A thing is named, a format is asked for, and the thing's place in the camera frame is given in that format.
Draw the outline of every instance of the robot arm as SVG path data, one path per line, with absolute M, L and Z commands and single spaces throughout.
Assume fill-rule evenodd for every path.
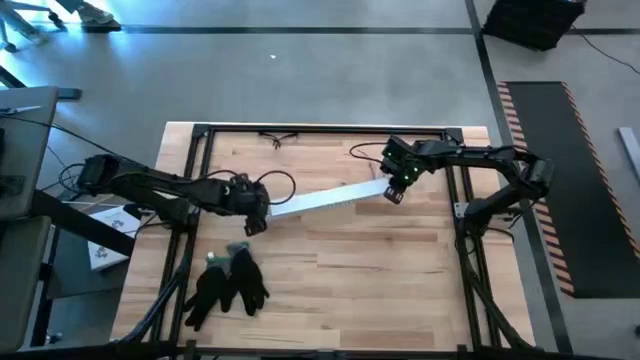
M 521 199 L 537 200 L 547 194 L 553 176 L 553 164 L 513 146 L 471 147 L 451 145 L 439 140 L 416 141 L 409 145 L 391 136 L 383 152 L 380 169 L 391 175 L 384 196 L 395 204 L 402 201 L 407 187 L 422 173 L 434 173 L 447 166 L 496 169 L 509 185 L 486 199 L 472 200 L 465 212 L 467 231 L 482 235 L 491 217 L 502 213 Z M 525 164 L 519 171 L 517 162 Z
M 85 160 L 77 185 L 92 195 L 115 194 L 153 209 L 172 225 L 186 225 L 196 206 L 220 216 L 245 215 L 247 236 L 267 228 L 269 194 L 262 183 L 251 182 L 246 174 L 235 174 L 230 180 L 190 180 L 120 157 L 97 155 Z

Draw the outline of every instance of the orange and black striped tape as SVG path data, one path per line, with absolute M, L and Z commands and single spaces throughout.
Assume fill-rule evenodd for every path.
M 633 253 L 636 255 L 636 257 L 640 258 L 640 245 L 638 245 L 638 243 L 636 242 L 635 238 L 633 237 L 633 233 L 631 232 L 631 227 L 629 226 L 629 223 L 627 222 L 627 218 L 622 213 L 622 208 L 620 207 L 620 203 L 618 203 L 618 199 L 614 195 L 613 189 L 609 185 L 609 179 L 607 178 L 607 174 L 605 173 L 605 171 L 604 171 L 604 169 L 602 167 L 602 162 L 600 162 L 600 158 L 598 158 L 598 154 L 596 153 L 596 148 L 595 148 L 595 146 L 593 146 L 593 143 L 591 142 L 591 137 L 589 136 L 589 133 L 587 132 L 587 128 L 585 127 L 584 122 L 582 121 L 582 117 L 580 116 L 580 112 L 578 111 L 578 107 L 576 106 L 576 101 L 573 98 L 573 95 L 571 95 L 571 91 L 569 90 L 569 87 L 567 86 L 567 83 L 565 83 L 563 81 L 562 82 L 562 87 L 564 87 L 564 90 L 567 93 L 567 99 L 569 100 L 569 104 L 571 104 L 571 107 L 573 108 L 573 111 L 575 113 L 576 121 L 578 122 L 578 125 L 580 126 L 580 129 L 582 130 L 582 134 L 584 135 L 584 138 L 587 141 L 587 145 L 589 146 L 589 149 L 591 150 L 591 155 L 593 155 L 593 160 L 595 161 L 596 166 L 598 167 L 598 170 L 600 171 L 600 176 L 602 177 L 602 181 L 604 182 L 605 186 L 607 187 L 607 191 L 609 192 L 609 196 L 611 196 L 611 202 L 613 203 L 613 205 L 616 208 L 616 211 L 618 212 L 618 217 L 620 218 L 620 222 L 622 223 L 622 226 L 624 227 L 624 231 L 627 234 L 627 238 L 629 240 L 629 244 L 631 245 L 631 249 L 632 249 Z
M 513 138 L 513 144 L 528 148 L 527 141 L 524 137 L 524 132 L 520 126 L 520 120 L 513 105 L 513 99 L 509 94 L 509 88 L 505 82 L 498 83 L 498 92 L 500 94 L 500 101 L 502 102 L 502 108 L 507 118 L 507 125 L 509 126 L 509 132 Z M 540 222 L 540 228 L 542 229 L 542 237 L 547 244 L 547 251 L 551 257 L 551 262 L 560 285 L 560 290 L 570 297 L 574 297 L 574 288 L 571 281 L 571 275 L 569 275 L 569 269 L 567 263 L 564 260 L 564 254 L 560 246 L 560 240 L 556 234 L 556 228 L 553 225 L 553 219 L 551 213 L 547 207 L 545 199 L 538 200 L 534 206 L 534 212 L 538 221 Z

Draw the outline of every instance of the white strip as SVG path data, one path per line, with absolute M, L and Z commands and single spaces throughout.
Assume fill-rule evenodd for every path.
M 316 191 L 309 194 L 295 195 L 282 205 L 271 205 L 267 220 L 341 206 L 358 200 L 364 200 L 384 194 L 389 186 L 389 179 L 382 178 L 359 184 L 340 186 L 337 188 Z

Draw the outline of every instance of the concrete floor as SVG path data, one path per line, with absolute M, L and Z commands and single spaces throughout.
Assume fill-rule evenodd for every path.
M 91 2 L 126 25 L 470 26 L 464 0 Z M 483 23 L 493 0 L 475 3 Z M 77 15 L 50 5 L 65 21 L 78 21 Z M 46 20 L 43 14 L 30 15 Z M 640 28 L 640 3 L 591 0 L 576 26 Z M 0 62 L 27 85 L 83 89 L 80 102 L 58 105 L 58 124 L 149 165 L 167 121 L 482 125 L 494 143 L 501 141 L 471 35 L 71 32 L 55 34 L 39 47 L 11 36 L 23 50 L 0 53 Z M 640 67 L 640 35 L 589 38 Z M 498 81 L 568 83 L 610 183 L 634 233 L 640 234 L 640 186 L 614 133 L 619 126 L 630 126 L 640 135 L 640 76 L 575 35 L 565 36 L 557 49 L 546 53 L 490 37 L 486 43 Z M 68 164 L 97 153 L 58 132 L 52 132 L 49 144 Z M 39 184 L 54 182 L 59 170 L 47 154 Z M 554 350 L 531 249 L 521 229 L 517 235 L 536 341 Z M 52 330 L 74 334 L 68 335 L 74 343 L 105 341 L 110 330 L 105 319 L 112 318 L 117 304 L 117 296 L 105 296 L 115 301 L 87 296 L 57 302 Z M 561 299 L 576 353 L 640 358 L 640 340 L 632 333 L 640 324 L 640 300 Z M 78 311 L 84 318 L 97 317 L 87 320 L 98 324 L 91 325 L 95 331 L 78 331 L 82 322 L 69 315 Z

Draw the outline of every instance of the pair of black gloves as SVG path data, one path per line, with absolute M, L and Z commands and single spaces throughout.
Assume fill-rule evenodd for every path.
M 184 305 L 184 311 L 192 310 L 185 325 L 193 326 L 195 331 L 200 330 L 218 300 L 222 312 L 228 312 L 233 298 L 240 293 L 247 315 L 254 316 L 269 297 L 262 283 L 260 268 L 249 252 L 249 244 L 230 244 L 227 251 L 231 255 L 230 260 L 218 257 L 207 259 L 207 270 L 196 282 L 196 293 Z

